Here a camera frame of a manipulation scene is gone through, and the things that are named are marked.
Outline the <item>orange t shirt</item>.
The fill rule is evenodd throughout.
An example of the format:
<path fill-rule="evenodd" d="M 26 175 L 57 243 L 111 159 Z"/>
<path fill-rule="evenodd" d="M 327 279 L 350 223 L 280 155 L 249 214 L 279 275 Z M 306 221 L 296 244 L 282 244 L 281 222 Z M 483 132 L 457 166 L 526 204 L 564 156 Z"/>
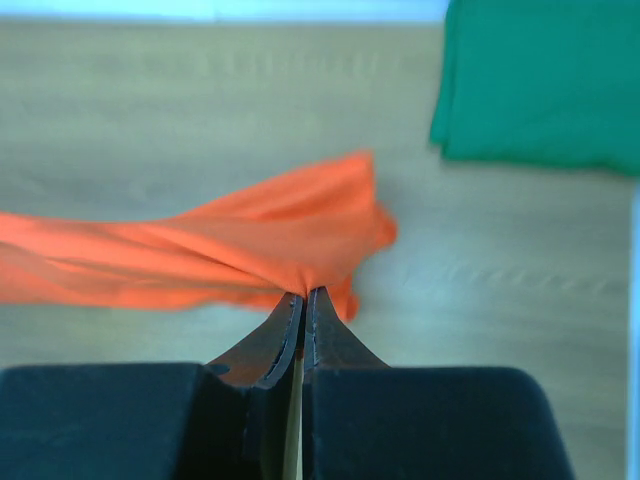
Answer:
<path fill-rule="evenodd" d="M 343 321 L 357 268 L 397 224 L 376 195 L 369 151 L 298 168 L 179 215 L 94 222 L 1 216 L 5 304 L 179 310 L 271 309 L 325 287 Z"/>

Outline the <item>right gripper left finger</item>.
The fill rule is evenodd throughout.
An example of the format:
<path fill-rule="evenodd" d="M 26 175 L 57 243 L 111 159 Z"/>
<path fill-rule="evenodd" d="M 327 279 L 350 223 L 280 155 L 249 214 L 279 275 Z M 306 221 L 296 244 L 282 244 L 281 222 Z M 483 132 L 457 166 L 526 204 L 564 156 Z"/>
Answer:
<path fill-rule="evenodd" d="M 232 479 L 296 477 L 303 337 L 304 299 L 286 294 L 255 330 L 208 363 L 240 395 Z"/>

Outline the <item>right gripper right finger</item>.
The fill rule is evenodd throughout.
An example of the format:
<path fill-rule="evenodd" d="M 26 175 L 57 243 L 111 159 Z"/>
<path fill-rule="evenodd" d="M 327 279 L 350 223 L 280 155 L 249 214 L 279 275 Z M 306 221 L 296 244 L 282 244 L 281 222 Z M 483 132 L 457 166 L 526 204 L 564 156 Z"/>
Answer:
<path fill-rule="evenodd" d="M 313 372 L 318 369 L 387 369 L 342 322 L 326 287 L 314 289 L 306 302 L 301 403 L 302 479 L 314 478 Z"/>

